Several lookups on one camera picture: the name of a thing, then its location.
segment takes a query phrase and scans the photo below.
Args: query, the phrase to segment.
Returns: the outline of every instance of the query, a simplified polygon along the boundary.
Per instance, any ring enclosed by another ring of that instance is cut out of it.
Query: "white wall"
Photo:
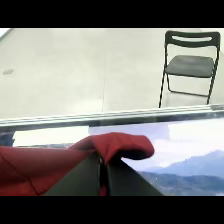
[[[10,28],[0,28],[0,37],[2,37]]]
[[[200,28],[204,32],[218,31],[221,34],[220,50],[224,53],[224,28]]]

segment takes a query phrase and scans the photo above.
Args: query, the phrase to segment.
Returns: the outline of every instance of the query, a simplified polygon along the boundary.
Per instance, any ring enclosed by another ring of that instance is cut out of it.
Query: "floor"
[[[157,108],[169,29],[13,29],[0,41],[0,119]],[[169,50],[215,56],[212,47]],[[223,72],[221,54],[213,104],[224,102]],[[206,94],[209,80],[174,77],[171,86]],[[162,106],[205,102],[165,88]]]

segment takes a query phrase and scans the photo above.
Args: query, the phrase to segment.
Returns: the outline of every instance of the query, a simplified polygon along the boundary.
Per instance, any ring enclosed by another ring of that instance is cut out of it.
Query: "red cloth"
[[[42,195],[94,151],[108,163],[125,151],[148,158],[154,148],[145,136],[123,133],[89,136],[66,150],[0,146],[0,195]]]

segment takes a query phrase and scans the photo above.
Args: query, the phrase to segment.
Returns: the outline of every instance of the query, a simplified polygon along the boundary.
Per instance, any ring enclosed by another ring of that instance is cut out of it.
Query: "black folding chair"
[[[211,39],[206,41],[205,40],[185,41],[185,40],[177,40],[177,39],[174,39],[173,37],[182,37],[182,38],[210,37]],[[173,45],[177,45],[180,47],[187,47],[187,48],[215,46],[217,50],[215,63],[213,59],[210,57],[177,55],[167,65],[168,44],[173,44]],[[218,61],[219,61],[219,51],[220,51],[220,33],[219,32],[185,33],[185,32],[179,32],[179,31],[167,31],[165,35],[165,63],[164,63],[164,69],[163,69],[159,108],[161,107],[161,103],[162,103],[165,75],[167,77],[168,90],[170,92],[207,97],[207,104],[209,104],[209,100],[210,100],[212,89],[213,89],[213,84],[215,81]],[[211,78],[209,93],[208,95],[202,95],[202,94],[171,90],[169,75],[194,77],[194,78]]]

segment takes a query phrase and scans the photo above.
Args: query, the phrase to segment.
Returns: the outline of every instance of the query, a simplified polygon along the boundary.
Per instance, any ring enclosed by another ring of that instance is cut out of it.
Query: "screen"
[[[89,135],[109,132],[148,137],[155,148],[151,158],[122,160],[163,194],[224,196],[223,118],[16,131],[12,142],[16,147],[66,149]]]

